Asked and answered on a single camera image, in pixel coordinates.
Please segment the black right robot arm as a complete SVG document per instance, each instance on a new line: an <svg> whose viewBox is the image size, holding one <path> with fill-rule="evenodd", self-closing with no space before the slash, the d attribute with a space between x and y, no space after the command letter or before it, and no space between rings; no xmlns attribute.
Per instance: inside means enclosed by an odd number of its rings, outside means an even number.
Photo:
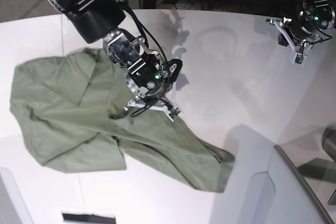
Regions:
<svg viewBox="0 0 336 224"><path fill-rule="evenodd" d="M150 32L124 2L116 0L48 0L75 26L87 43L103 40L110 60L127 70L125 75L135 99L128 107L137 108L135 115L149 109L171 115L177 110L165 99L178 74L163 51L149 49Z"/></svg>

